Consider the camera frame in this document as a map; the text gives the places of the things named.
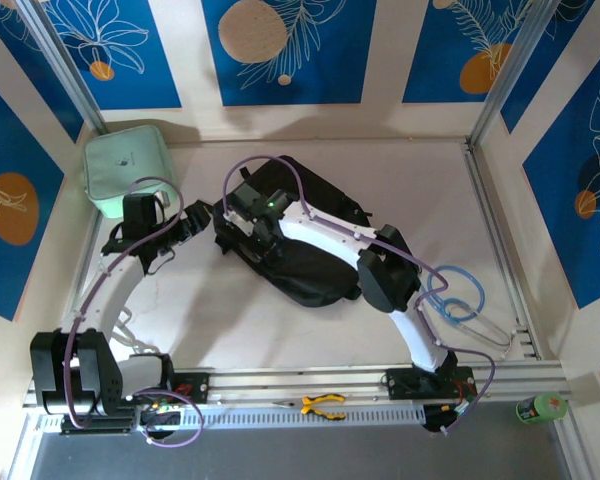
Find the silver scissors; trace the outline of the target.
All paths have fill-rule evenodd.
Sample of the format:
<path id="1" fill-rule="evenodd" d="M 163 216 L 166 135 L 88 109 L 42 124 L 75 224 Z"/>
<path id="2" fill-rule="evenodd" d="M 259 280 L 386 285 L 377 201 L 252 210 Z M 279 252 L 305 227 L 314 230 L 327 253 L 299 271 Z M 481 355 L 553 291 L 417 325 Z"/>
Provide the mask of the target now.
<path id="1" fill-rule="evenodd" d="M 135 354 L 158 353 L 159 349 L 154 345 L 139 340 L 128 327 L 132 320 L 132 312 L 126 307 L 123 308 L 118 320 L 115 322 L 111 338 L 121 345 L 130 348 Z"/>

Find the mint green zip pouch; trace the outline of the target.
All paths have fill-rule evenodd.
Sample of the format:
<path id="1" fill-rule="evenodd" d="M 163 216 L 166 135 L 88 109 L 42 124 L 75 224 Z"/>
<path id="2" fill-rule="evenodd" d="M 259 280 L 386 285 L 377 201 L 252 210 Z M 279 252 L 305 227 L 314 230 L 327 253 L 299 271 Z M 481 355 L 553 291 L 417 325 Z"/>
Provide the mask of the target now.
<path id="1" fill-rule="evenodd" d="M 170 153 L 160 130 L 152 125 L 96 137 L 83 154 L 85 191 L 95 207 L 108 219 L 123 216 L 123 197 L 134 181 L 139 193 L 162 191 L 167 203 L 177 201 Z"/>

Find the aluminium frame post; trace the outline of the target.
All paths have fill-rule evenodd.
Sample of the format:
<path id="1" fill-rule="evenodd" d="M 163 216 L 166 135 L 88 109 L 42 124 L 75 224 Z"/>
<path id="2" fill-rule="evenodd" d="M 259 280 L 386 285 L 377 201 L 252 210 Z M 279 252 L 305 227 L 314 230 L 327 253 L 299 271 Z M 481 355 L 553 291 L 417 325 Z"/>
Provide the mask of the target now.
<path id="1" fill-rule="evenodd" d="M 533 0 L 531 2 L 529 15 L 524 20 L 504 65 L 486 96 L 480 115 L 467 137 L 467 146 L 471 151 L 479 146 L 495 117 L 500 113 L 559 3 L 560 0 Z"/>
<path id="2" fill-rule="evenodd" d="M 98 135 L 108 133 L 100 109 L 60 35 L 38 0 L 15 0 L 17 9 L 84 122 Z"/>

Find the yellow-handled pliers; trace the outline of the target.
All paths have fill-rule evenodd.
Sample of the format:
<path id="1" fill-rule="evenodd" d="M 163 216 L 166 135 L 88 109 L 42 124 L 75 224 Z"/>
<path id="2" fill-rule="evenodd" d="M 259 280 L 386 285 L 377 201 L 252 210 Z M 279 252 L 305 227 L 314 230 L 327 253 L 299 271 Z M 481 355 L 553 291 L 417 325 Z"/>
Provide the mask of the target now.
<path id="1" fill-rule="evenodd" d="M 340 394 L 324 394 L 319 396 L 304 396 L 299 400 L 283 400 L 274 402 L 275 406 L 296 409 L 304 416 L 315 416 L 327 421 L 344 421 L 347 415 L 343 412 L 325 412 L 320 406 L 325 403 L 344 403 L 346 397 Z"/>

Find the green tape roll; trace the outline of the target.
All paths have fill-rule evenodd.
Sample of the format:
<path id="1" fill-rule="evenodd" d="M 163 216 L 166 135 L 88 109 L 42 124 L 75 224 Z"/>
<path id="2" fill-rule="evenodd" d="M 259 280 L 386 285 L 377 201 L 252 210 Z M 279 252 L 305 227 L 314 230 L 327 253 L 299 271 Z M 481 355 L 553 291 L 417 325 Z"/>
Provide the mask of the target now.
<path id="1" fill-rule="evenodd" d="M 518 402 L 515 413 L 526 425 L 552 422 L 565 417 L 567 402 L 558 392 L 546 392 Z"/>

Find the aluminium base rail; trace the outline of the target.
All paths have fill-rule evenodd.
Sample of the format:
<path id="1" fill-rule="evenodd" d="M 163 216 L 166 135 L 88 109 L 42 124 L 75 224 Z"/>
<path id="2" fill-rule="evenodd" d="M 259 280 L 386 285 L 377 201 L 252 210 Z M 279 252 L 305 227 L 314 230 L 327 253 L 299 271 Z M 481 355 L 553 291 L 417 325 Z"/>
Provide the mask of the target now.
<path id="1" fill-rule="evenodd" d="M 444 380 L 426 375 L 419 380 L 406 365 L 315 367 L 309 369 L 180 369 L 177 374 L 207 373 L 207 398 L 199 405 L 270 407 L 274 402 L 304 396 L 340 394 L 349 406 L 373 402 L 416 404 L 516 401 L 550 391 L 569 396 L 570 387 L 556 362 L 512 362 L 490 367 L 485 363 L 458 366 Z M 122 397 L 122 374 L 102 379 L 72 377 L 78 412 L 104 413 L 108 407 L 124 408 L 132 398 Z"/>

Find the blue stethoscope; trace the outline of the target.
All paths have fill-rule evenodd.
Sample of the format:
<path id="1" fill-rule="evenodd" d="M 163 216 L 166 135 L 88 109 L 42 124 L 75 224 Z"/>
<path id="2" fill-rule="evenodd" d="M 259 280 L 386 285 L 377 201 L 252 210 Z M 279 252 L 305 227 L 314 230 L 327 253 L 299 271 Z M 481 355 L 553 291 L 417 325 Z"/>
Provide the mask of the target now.
<path id="1" fill-rule="evenodd" d="M 477 297 L 470 300 L 466 296 L 442 296 L 440 293 L 434 293 L 435 289 L 442 287 L 438 276 L 445 273 L 450 273 L 453 279 L 462 279 L 464 283 L 469 283 L 475 289 Z M 515 331 L 505 330 L 484 315 L 486 291 L 472 273 L 456 265 L 440 265 L 433 273 L 427 274 L 423 292 L 427 294 L 426 301 L 432 309 L 450 327 L 498 350 L 500 359 L 507 357 L 513 346 Z"/>

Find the black finned block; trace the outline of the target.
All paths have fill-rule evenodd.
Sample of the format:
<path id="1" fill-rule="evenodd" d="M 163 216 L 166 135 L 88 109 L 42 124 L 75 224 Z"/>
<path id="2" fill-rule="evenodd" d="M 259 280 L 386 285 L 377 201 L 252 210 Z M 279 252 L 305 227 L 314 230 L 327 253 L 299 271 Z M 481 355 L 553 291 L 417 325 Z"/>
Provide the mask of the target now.
<path id="1" fill-rule="evenodd" d="M 81 428 L 76 427 L 71 418 L 65 415 L 61 421 L 60 432 L 62 435 L 118 435 L 129 434 L 136 426 L 136 416 L 122 417 L 111 416 L 78 416 L 77 422 Z"/>

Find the black backpack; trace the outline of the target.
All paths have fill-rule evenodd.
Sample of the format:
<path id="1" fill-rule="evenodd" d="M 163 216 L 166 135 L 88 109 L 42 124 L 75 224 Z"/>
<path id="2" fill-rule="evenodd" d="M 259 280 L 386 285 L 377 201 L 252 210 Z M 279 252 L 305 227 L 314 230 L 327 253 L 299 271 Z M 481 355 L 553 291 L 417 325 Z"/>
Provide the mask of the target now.
<path id="1" fill-rule="evenodd" d="M 305 198 L 311 206 L 339 219 L 368 227 L 368 215 L 342 190 L 312 172 L 294 158 L 282 157 L 299 174 Z M 240 188 L 247 189 L 247 202 L 268 200 L 277 191 L 291 200 L 299 198 L 293 171 L 269 160 L 254 171 L 240 169 Z M 304 307 L 319 308 L 341 299 L 361 295 L 358 273 L 346 262 L 302 241 L 281 238 L 273 233 L 247 235 L 224 217 L 223 203 L 213 207 L 215 243 L 222 253 L 238 255 L 255 273 Z"/>

